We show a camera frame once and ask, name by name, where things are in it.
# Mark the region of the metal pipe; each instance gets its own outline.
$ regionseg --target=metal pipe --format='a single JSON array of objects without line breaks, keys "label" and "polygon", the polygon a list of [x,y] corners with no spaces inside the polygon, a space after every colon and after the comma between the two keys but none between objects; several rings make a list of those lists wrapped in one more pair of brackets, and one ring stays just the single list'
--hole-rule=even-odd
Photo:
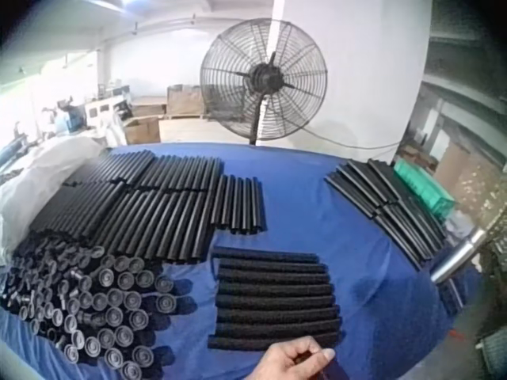
[{"label": "metal pipe", "polygon": [[430,273],[434,283],[442,283],[452,277],[466,263],[468,263],[477,252],[477,248],[486,239],[487,232],[480,227],[475,227],[466,238],[464,238],[449,256],[438,264]]}]

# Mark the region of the blue table cover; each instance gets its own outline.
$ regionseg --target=blue table cover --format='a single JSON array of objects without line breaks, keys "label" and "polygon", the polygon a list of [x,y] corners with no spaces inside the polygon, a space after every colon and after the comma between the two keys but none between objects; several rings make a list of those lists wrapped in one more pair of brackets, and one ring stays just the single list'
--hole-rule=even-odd
[{"label": "blue table cover", "polygon": [[[393,241],[323,177],[343,160],[322,154],[247,145],[178,143],[125,146],[116,152],[149,149],[157,155],[216,156],[225,174],[258,177],[264,187],[268,230],[253,236],[217,231],[212,244],[288,252],[317,253],[327,264],[341,307],[345,338],[336,347],[331,378],[397,378],[444,339],[452,325],[428,270],[415,272]],[[215,330],[215,281],[212,263],[166,265],[197,304],[189,315],[172,317],[157,332],[157,346],[169,346],[175,360],[164,378],[242,378],[261,353],[218,351],[206,347]],[[468,269],[459,281],[467,299],[477,287]],[[44,378],[119,378],[103,359],[97,367],[69,364],[46,339],[33,336],[16,315],[0,309],[0,339]]]}]

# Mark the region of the fan guard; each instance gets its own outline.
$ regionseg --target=fan guard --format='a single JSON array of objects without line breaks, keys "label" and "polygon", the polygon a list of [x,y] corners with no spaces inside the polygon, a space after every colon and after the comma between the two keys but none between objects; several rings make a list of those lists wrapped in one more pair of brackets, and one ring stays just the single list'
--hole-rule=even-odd
[{"label": "fan guard", "polygon": [[[272,23],[280,32],[274,55],[268,57]],[[254,141],[278,139],[303,128],[320,109],[326,62],[297,26],[259,18],[218,35],[204,57],[200,84],[210,118],[251,142],[252,136]],[[259,113],[264,121],[252,134]]]}]

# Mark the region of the green container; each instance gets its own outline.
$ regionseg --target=green container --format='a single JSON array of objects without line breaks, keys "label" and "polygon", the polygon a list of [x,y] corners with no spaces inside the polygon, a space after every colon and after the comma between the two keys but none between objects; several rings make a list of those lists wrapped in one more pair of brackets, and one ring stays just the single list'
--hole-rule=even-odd
[{"label": "green container", "polygon": [[403,159],[396,162],[395,172],[421,198],[433,215],[440,220],[447,218],[456,202],[433,177],[419,166],[411,165]]}]

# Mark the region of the cardboard box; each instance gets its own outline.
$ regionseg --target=cardboard box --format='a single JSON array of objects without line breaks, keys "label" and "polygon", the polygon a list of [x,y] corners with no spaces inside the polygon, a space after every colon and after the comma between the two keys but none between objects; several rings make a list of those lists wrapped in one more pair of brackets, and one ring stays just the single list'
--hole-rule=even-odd
[{"label": "cardboard box", "polygon": [[125,124],[128,145],[160,143],[158,117],[136,117]]}]

